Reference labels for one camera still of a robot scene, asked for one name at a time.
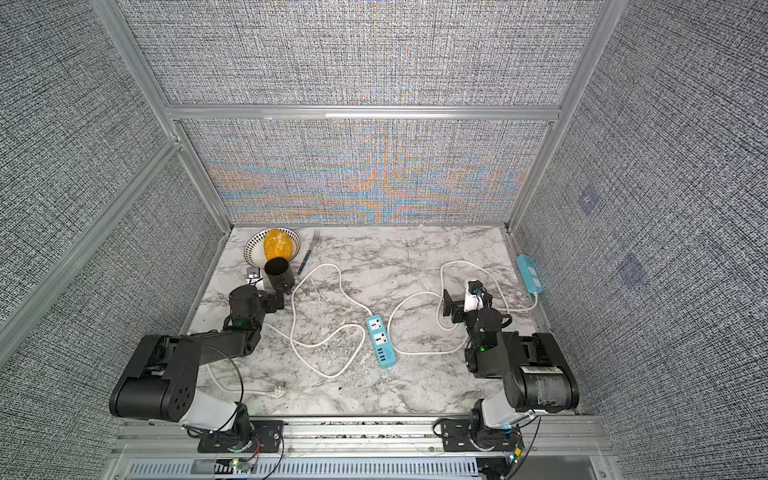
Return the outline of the teal power strip with sockets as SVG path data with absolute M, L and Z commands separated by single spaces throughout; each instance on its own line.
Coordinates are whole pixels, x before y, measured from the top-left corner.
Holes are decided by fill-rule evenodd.
M 386 326 L 379 315 L 366 319 L 366 326 L 373 344 L 374 354 L 381 369 L 388 369 L 396 364 L 395 350 L 391 345 Z

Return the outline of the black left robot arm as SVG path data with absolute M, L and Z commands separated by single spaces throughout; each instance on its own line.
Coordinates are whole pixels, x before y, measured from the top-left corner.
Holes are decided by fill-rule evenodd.
M 144 336 L 111 393 L 111 415 L 177 423 L 199 441 L 200 451 L 210 447 L 214 452 L 239 452 L 253 447 L 256 433 L 235 360 L 256 350 L 265 317 L 283 308 L 283 293 L 242 285 L 229 294 L 229 315 L 220 330 Z M 236 401 L 197 390 L 200 367 L 217 361 L 227 362 L 237 374 Z

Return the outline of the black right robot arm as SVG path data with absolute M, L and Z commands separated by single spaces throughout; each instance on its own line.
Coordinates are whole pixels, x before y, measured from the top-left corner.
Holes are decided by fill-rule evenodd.
M 443 315 L 463 324 L 468 371 L 478 379 L 500 380 L 496 394 L 478 400 L 469 416 L 437 422 L 447 452 L 516 451 L 525 448 L 522 428 L 543 415 L 576 409 L 579 390 L 554 336 L 509 331 L 512 316 L 493 307 L 478 282 L 463 301 L 443 293 Z

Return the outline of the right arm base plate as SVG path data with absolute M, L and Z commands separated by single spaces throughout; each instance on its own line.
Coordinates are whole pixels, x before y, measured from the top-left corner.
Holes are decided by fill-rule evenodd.
M 448 453 L 512 452 L 519 455 L 525 449 L 519 428 L 490 429 L 479 420 L 441 417 L 433 422 L 432 432 Z

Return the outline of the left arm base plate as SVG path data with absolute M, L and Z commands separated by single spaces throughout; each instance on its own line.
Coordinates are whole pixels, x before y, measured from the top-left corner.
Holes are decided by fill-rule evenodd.
M 237 428 L 225 433 L 202 435 L 197 452 L 202 454 L 278 453 L 281 449 L 285 423 L 282 420 L 250 422 L 244 433 Z

